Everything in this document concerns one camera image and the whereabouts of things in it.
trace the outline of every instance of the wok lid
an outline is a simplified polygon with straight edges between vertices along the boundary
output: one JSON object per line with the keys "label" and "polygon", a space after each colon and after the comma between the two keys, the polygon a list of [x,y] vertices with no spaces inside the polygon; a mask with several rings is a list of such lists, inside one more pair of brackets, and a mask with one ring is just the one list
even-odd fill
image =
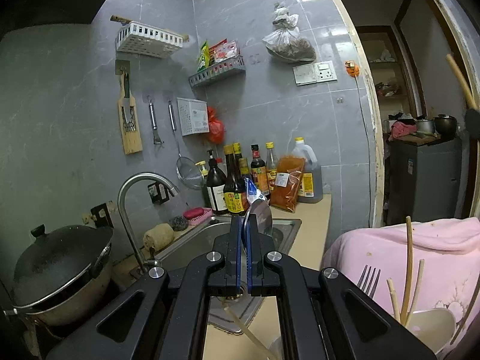
{"label": "wok lid", "polygon": [[13,273],[12,296],[18,308],[48,299],[93,267],[113,229],[71,225],[45,234],[41,225],[31,233],[35,242],[18,258]]}

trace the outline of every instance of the sink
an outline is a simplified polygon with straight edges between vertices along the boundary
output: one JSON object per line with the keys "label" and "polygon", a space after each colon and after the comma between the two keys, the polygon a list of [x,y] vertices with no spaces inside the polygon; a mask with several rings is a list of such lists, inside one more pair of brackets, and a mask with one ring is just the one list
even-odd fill
{"label": "sink", "polygon": [[[155,256],[160,264],[167,271],[183,268],[196,256],[212,250],[215,237],[226,234],[230,231],[231,217],[216,216],[194,227],[188,233],[177,239],[172,245],[162,250]],[[272,238],[275,249],[288,254],[297,236],[302,221],[300,219],[274,219]],[[251,297],[247,294],[247,269],[246,256],[241,250],[241,293],[236,299],[225,299],[212,297],[210,302],[210,314],[208,323],[234,334],[241,334],[240,328],[225,313],[222,307],[222,300],[230,306],[240,320],[248,325],[256,311],[262,304],[263,298]]]}

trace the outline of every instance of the fork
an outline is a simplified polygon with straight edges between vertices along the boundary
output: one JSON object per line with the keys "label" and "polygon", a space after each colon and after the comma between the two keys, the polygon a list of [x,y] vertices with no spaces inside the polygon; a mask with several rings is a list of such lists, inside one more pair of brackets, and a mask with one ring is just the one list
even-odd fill
{"label": "fork", "polygon": [[365,292],[371,299],[374,298],[375,291],[377,290],[378,279],[380,278],[380,272],[381,272],[381,270],[379,269],[377,272],[377,277],[375,278],[375,282],[373,283],[373,287],[372,287],[371,284],[374,281],[375,271],[377,270],[377,268],[373,268],[373,272],[371,273],[371,276],[370,276],[370,272],[372,268],[373,268],[372,266],[366,265],[365,268],[363,268],[363,272],[357,283],[357,287],[360,288],[363,292]]}

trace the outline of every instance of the mesh strainer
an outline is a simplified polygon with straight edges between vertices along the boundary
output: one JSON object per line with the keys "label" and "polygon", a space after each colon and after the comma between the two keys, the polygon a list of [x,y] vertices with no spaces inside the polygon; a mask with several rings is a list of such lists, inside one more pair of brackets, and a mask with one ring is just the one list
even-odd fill
{"label": "mesh strainer", "polygon": [[172,123],[173,137],[175,138],[175,143],[177,144],[178,150],[178,159],[177,159],[177,176],[178,179],[191,190],[201,190],[205,184],[205,179],[203,174],[200,172],[200,169],[195,165],[188,157],[183,157],[180,153],[180,145],[177,138],[177,126],[175,124],[175,117],[173,114],[172,100],[169,98],[169,113],[170,113],[170,122]]}

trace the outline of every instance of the plastic jug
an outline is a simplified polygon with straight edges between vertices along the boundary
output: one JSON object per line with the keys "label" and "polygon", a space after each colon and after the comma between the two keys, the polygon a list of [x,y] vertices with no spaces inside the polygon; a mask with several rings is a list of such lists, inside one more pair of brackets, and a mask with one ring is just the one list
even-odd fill
{"label": "plastic jug", "polygon": [[297,202],[316,203],[323,198],[322,168],[317,161],[314,150],[306,145],[302,137],[295,138],[292,155],[305,158],[305,169],[298,190]]}

